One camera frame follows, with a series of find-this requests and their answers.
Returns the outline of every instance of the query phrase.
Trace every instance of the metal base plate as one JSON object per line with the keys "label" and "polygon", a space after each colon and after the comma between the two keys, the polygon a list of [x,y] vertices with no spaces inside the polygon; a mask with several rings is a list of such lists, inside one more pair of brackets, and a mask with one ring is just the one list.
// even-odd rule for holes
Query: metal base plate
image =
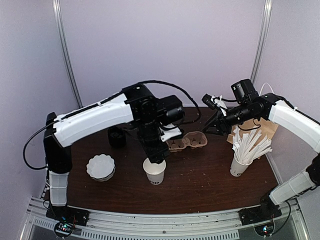
{"label": "metal base plate", "polygon": [[[47,209],[43,202],[42,199],[34,197],[31,199],[23,217],[24,224],[19,231],[19,239],[56,239],[53,229],[57,221],[46,217]],[[290,205],[292,210],[289,223],[291,224],[284,226],[284,229],[277,234],[278,238],[310,239],[297,200],[290,200]],[[289,207],[285,203],[280,206],[280,209],[282,217],[274,219],[277,226],[283,224],[289,213]],[[76,230],[70,238],[79,240],[256,239],[258,236],[253,224],[242,226],[239,210],[188,214],[129,214],[89,210],[87,225],[76,225]]]}
{"label": "metal base plate", "polygon": [[[84,227],[87,225],[87,221],[89,218],[89,211],[73,208],[73,207],[68,207],[67,210],[68,210],[69,216],[72,216],[66,220],[67,223],[73,224],[74,218],[75,218],[76,225],[84,226]],[[59,219],[55,216],[55,214],[51,210],[47,210],[45,216],[47,218],[59,221]]]}
{"label": "metal base plate", "polygon": [[[261,207],[251,207],[251,208],[244,208],[239,211],[240,220],[242,223],[242,226],[249,225],[249,224],[256,224],[263,221],[270,220],[271,217],[264,218],[259,215]],[[281,210],[274,208],[272,212],[270,212],[270,216],[273,216],[273,218],[280,217],[282,215]]]}

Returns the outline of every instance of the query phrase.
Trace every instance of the scalloped paper bowl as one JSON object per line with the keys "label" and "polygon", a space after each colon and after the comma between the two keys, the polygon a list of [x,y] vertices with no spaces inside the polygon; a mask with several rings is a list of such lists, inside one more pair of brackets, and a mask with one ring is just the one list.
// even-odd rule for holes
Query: scalloped paper bowl
{"label": "scalloped paper bowl", "polygon": [[110,155],[96,155],[86,165],[86,172],[96,181],[104,182],[113,177],[116,171],[115,160]]}

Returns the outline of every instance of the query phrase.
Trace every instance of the paper bag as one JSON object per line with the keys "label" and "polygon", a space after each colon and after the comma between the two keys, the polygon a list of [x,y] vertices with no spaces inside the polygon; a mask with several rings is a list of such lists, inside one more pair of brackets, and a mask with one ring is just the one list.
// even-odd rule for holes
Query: paper bag
{"label": "paper bag", "polygon": [[[267,121],[267,120],[264,120],[263,118],[260,119],[260,121],[258,121],[257,119],[255,119],[254,121],[252,119],[248,120],[248,121],[245,121],[242,125],[239,125],[241,129],[253,129],[253,128],[257,128],[257,126],[261,125],[261,127],[259,127],[257,129],[257,132],[259,130],[262,131],[261,133],[261,136],[259,137],[258,141],[256,141],[256,143],[253,145],[254,147],[261,142],[262,139],[264,139],[264,137],[267,135],[267,137],[269,139],[272,139],[273,136],[275,135],[275,132],[277,131],[277,128],[278,128],[278,124],[275,124],[271,121]],[[236,126],[234,125],[232,127],[232,131],[231,133],[228,135],[228,138],[227,138],[227,142],[228,143],[231,143],[233,144],[233,136],[235,135],[234,133],[234,130],[235,130]],[[243,131],[241,130],[239,131],[239,134],[241,137],[243,137],[243,134],[245,133],[250,133],[250,131]]]}

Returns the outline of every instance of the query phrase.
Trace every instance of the white paper cup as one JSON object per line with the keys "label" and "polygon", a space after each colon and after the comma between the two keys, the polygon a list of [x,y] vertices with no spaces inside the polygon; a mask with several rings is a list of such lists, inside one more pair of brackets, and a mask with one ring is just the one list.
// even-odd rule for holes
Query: white paper cup
{"label": "white paper cup", "polygon": [[162,163],[151,163],[149,158],[143,162],[143,170],[149,179],[149,182],[153,185],[159,185],[163,182],[165,176],[166,161],[163,160]]}
{"label": "white paper cup", "polygon": [[241,174],[244,173],[244,171],[249,167],[250,164],[252,164],[253,160],[251,160],[248,164],[240,163],[236,156],[233,157],[231,167],[230,167],[230,173],[232,176],[240,177]]}

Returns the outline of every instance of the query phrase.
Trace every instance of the white cable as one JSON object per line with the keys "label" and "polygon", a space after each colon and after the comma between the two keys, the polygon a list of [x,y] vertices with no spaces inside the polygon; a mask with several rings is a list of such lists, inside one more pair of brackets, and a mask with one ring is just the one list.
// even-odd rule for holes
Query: white cable
{"label": "white cable", "polygon": [[219,96],[218,98],[216,98],[215,95],[212,95],[211,101],[212,101],[218,108],[220,108],[220,110],[221,110],[221,112],[222,112],[222,114],[223,114],[224,116],[227,116],[227,112],[226,112],[226,110],[225,110],[225,109],[227,108],[227,106],[226,106],[226,104],[222,101],[222,95]]}
{"label": "white cable", "polygon": [[275,92],[274,92],[274,90],[272,89],[272,87],[270,86],[270,84],[269,84],[268,82],[265,82],[265,83],[262,85],[261,89],[260,89],[259,96],[261,96],[262,90],[264,89],[265,85],[268,85],[269,88],[271,89],[271,92],[272,92],[273,94],[275,94]]}
{"label": "white cable", "polygon": [[272,233],[269,234],[269,237],[272,238],[272,234],[274,234],[275,230],[276,230],[276,222],[275,222],[275,218],[272,218],[272,222],[273,222],[273,230]]}

